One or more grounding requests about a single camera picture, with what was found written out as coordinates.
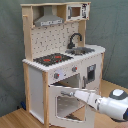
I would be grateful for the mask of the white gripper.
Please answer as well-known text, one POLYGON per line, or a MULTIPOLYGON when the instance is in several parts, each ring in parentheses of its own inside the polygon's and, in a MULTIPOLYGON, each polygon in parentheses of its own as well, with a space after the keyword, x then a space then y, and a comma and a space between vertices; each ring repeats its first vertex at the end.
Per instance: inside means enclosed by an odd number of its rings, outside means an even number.
POLYGON ((97 106, 97 100, 100 98, 100 95, 97 95, 93 92, 85 92, 85 91, 80 91, 80 90, 77 90, 74 93, 74 96, 77 99, 84 101, 85 103, 87 103, 88 105, 92 107, 97 106))

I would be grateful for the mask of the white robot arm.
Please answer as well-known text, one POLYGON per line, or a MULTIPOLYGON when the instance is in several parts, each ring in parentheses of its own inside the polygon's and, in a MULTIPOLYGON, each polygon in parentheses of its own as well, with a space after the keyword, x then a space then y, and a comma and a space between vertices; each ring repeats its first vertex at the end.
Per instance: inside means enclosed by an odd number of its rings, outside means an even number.
POLYGON ((77 90, 74 97, 87 103, 100 114, 109 116, 115 122, 128 121, 128 94, 124 90, 112 90, 108 97, 77 90))

